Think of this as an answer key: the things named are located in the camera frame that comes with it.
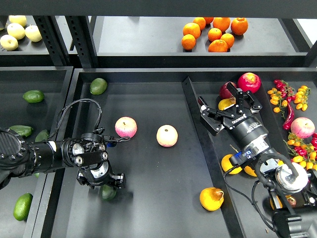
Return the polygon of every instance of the metal bracket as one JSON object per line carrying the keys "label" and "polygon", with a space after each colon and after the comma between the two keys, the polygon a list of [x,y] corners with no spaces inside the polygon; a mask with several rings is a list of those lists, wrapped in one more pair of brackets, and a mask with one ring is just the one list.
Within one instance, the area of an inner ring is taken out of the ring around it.
{"label": "metal bracket", "polygon": [[54,66],[70,66],[68,51],[55,16],[33,16]]}
{"label": "metal bracket", "polygon": [[87,16],[65,16],[83,68],[98,68],[97,52]]}

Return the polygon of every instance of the robotic arm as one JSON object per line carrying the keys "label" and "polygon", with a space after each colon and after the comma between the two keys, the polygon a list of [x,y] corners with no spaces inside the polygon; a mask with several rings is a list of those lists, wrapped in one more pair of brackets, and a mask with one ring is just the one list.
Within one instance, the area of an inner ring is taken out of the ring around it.
{"label": "robotic arm", "polygon": [[[236,104],[224,110],[212,109],[202,97],[198,98],[202,124],[213,136],[226,129],[236,141],[241,151],[230,158],[234,168],[255,164],[255,173],[273,201],[273,227],[270,229],[280,238],[317,237],[316,170],[306,172],[300,165],[291,163],[274,148],[270,148],[264,140],[268,130],[254,117],[262,108],[259,101],[252,92],[243,92],[231,83],[227,89],[235,97]],[[284,165],[279,166],[278,159]],[[302,194],[303,206],[291,207],[285,195],[294,193]]]}

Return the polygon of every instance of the red apple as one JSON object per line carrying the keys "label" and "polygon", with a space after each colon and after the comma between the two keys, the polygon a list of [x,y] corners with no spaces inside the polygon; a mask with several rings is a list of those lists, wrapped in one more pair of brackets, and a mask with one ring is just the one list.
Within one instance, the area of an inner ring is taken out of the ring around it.
{"label": "red apple", "polygon": [[254,73],[245,73],[238,79],[237,86],[244,92],[250,90],[255,93],[261,87],[261,79]]}
{"label": "red apple", "polygon": [[296,118],[291,124],[291,132],[297,137],[305,139],[314,134],[315,125],[308,118]]}
{"label": "red apple", "polygon": [[176,144],[177,131],[171,125],[162,125],[157,132],[157,141],[161,146],[171,147]]}
{"label": "red apple", "polygon": [[234,82],[226,82],[225,84],[223,84],[219,91],[219,96],[221,99],[227,99],[232,97],[232,94],[227,89],[228,83],[232,83],[235,88],[237,87],[237,85]]}
{"label": "red apple", "polygon": [[130,117],[122,117],[115,123],[115,132],[121,137],[130,136],[131,138],[137,132],[137,123]]}

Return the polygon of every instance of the green lime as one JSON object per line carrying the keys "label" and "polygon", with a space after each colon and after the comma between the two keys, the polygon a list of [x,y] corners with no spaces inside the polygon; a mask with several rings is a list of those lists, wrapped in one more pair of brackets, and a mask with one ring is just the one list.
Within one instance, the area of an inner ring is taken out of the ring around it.
{"label": "green lime", "polygon": [[39,103],[44,99],[44,93],[40,90],[30,90],[23,94],[28,103]]}
{"label": "green lime", "polygon": [[28,137],[33,132],[33,128],[27,125],[13,125],[9,128],[24,137]]}
{"label": "green lime", "polygon": [[90,93],[99,95],[107,89],[107,82],[103,78],[95,78],[90,84]]}
{"label": "green lime", "polygon": [[18,198],[15,203],[13,216],[18,221],[24,221],[28,218],[33,195],[26,193]]}
{"label": "green lime", "polygon": [[40,133],[35,137],[35,142],[46,140],[50,136],[48,130],[41,130]]}
{"label": "green lime", "polygon": [[117,190],[114,187],[110,187],[108,185],[101,186],[101,197],[105,201],[110,201],[117,194]]}

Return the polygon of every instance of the silver joint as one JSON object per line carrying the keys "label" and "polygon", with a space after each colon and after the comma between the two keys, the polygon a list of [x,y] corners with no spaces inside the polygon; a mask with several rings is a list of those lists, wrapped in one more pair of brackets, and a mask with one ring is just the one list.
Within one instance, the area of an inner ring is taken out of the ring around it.
{"label": "silver joint", "polygon": [[78,166],[81,166],[84,163],[83,158],[81,158],[80,156],[77,156],[75,159],[75,164],[77,164]]}
{"label": "silver joint", "polygon": [[108,153],[107,152],[103,152],[102,153],[102,159],[103,159],[103,161],[107,161],[108,160]]}

